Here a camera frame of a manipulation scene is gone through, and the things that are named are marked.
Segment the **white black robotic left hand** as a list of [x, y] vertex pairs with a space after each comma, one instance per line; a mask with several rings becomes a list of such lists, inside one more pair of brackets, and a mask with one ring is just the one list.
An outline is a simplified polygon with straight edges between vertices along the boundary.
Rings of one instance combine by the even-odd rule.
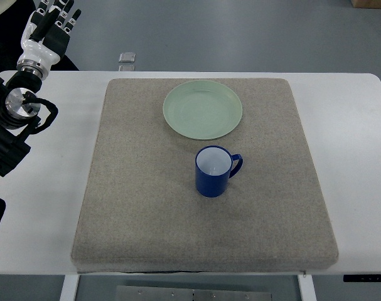
[[74, 1], [41, 1], [30, 15], [21, 38], [23, 54], [17, 70], [28, 71], [44, 80], [53, 65], [64, 57], [70, 33], [81, 15], [76, 10], [69, 16]]

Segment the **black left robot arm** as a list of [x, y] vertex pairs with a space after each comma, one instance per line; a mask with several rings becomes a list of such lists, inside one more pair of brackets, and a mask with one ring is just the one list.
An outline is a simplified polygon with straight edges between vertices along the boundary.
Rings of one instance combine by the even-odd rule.
[[29, 154], [26, 139], [47, 129], [58, 108], [36, 95], [39, 75], [17, 71], [7, 82], [0, 78], [0, 176], [4, 177]]

